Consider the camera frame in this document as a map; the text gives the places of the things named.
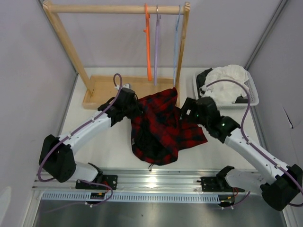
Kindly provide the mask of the red black plaid skirt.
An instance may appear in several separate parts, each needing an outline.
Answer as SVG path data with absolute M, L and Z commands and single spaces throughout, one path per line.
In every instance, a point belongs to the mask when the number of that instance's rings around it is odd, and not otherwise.
M 208 140 L 201 127 L 181 118 L 175 88 L 139 99 L 142 114 L 131 119 L 132 153 L 141 161 L 163 166 L 178 159 L 180 150 Z

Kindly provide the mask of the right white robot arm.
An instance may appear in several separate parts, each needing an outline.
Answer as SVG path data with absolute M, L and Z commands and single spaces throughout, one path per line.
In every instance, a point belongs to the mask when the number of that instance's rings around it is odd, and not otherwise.
M 291 201 L 303 192 L 303 170 L 296 164 L 288 165 L 256 145 L 245 134 L 243 126 L 231 117 L 220 115 L 212 98 L 186 98 L 181 108 L 181 117 L 203 125 L 210 136 L 235 150 L 260 174 L 256 176 L 234 167 L 226 167 L 221 170 L 223 175 L 216 179 L 220 190 L 236 187 L 259 194 L 277 211 L 291 205 Z

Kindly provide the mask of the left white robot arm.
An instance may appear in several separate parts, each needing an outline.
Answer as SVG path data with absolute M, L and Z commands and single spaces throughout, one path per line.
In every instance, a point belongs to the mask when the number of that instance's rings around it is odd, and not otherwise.
M 125 117 L 131 119 L 140 114 L 136 93 L 132 89 L 122 87 L 115 97 L 102 104 L 76 129 L 58 137 L 50 134 L 43 141 L 39 158 L 39 181 L 45 181 L 41 177 L 42 170 L 45 170 L 52 180 L 60 183 L 78 180 L 92 189 L 98 189 L 103 183 L 102 171 L 92 163 L 76 162 L 75 154 L 100 132 L 108 130 Z

